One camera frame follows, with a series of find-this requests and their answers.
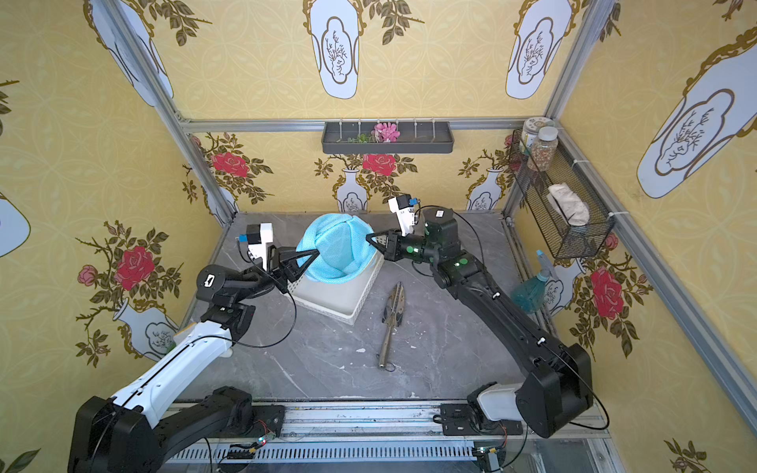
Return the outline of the turquoise mesh laundry bag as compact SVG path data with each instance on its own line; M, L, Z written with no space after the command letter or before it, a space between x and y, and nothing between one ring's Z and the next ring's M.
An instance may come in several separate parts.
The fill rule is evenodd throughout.
M368 267L376 253L366 240L373 232L373 228L357 216L325 214L316 218L297 246L297 251L319 251L306 276L325 284L353 280Z

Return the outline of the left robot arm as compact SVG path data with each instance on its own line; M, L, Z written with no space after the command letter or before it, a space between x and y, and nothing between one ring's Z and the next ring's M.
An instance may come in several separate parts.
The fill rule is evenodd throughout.
M77 412L70 472L156 472L201 439L241 436L259 427L249 393L215 389L199 403L167 413L179 394L216 359L240 344L255 307L250 300L273 290L286 295L319 257L318 250L270 246L266 258L244 271L218 264L196 279L197 298L209 307L169 354L110 398L94 396Z

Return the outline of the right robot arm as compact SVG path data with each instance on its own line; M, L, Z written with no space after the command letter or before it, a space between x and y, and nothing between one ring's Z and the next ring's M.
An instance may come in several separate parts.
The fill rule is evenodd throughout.
M461 244L453 210L434 206L422 215L420 236L392 229L366 241L387 261L427 263L437 285L483 320L524 375L515 390L522 421L536 435L552 437L593 406L591 358L580 345L567 346L543 330L499 288L484 262Z

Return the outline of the white perforated plastic basket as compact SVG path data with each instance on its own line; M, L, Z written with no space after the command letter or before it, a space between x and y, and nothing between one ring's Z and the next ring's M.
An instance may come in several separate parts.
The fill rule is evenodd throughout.
M311 281L304 276L289 284L295 302L319 315L354 325L366 299L378 278L384 260L377 253L367 268L344 284L327 284Z

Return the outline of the metal garden trowel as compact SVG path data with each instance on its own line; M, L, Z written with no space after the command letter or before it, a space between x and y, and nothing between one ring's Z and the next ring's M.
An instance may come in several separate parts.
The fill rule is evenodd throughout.
M390 350L390 340L392 340L392 333L396 327L399 327L402 323L403 314L405 309L405 289L401 282L397 282L390 291L386 306L384 307L384 316L382 322L386 325L386 333L384 333L384 341L382 341L382 349L380 349L380 355L378 355L378 367L380 369L386 369L388 366L388 351Z

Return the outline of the pink artificial flower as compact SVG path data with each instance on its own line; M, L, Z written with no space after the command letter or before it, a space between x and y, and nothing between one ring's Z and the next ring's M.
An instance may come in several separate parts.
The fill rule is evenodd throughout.
M392 122L379 122L372 131L377 143L395 143L401 136L398 125Z

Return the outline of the teal spray bottle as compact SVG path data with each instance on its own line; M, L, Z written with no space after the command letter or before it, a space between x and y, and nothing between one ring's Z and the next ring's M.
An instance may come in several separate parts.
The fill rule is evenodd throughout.
M528 315L544 310L552 315L562 297L562 282L551 259L544 251L536 252L540 270L512 292L513 302Z

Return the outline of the glass jar with grains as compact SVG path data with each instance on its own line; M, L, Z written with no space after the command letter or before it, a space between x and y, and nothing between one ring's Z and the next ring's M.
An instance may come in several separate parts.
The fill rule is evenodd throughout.
M554 126L540 128L537 138L530 145L530 159L526 163L532 171L547 171L555 156L559 131Z

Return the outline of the crumpled white cloth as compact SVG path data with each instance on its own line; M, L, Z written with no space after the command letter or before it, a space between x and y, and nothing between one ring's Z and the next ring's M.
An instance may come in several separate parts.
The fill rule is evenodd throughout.
M566 183L550 185L547 200L569 226L583 227L589 224L589 206Z

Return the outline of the glass jar white lid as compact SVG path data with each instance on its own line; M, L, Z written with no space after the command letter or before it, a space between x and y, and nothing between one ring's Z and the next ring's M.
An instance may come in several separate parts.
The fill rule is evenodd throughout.
M526 153L531 144L538 138L538 132L545 126L553 126L555 122L543 116L530 117L524 122L520 132L520 151Z

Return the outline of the grey wall shelf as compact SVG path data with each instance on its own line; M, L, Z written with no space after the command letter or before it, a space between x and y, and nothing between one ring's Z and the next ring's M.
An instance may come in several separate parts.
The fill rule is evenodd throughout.
M328 121L321 134L323 153L331 155L449 154L455 138L448 121Z

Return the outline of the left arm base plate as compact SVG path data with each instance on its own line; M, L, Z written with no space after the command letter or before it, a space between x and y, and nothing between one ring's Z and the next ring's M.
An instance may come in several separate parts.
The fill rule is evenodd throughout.
M239 437L244 439L275 439L283 430L286 407L279 404L264 404L252 406L252 417L242 426Z

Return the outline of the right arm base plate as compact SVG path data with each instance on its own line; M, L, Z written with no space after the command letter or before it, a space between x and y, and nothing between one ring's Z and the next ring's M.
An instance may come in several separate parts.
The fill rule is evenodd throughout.
M524 426L519 421L491 421L483 412L469 404L443 404L432 418L442 426L447 437L466 436L520 436Z

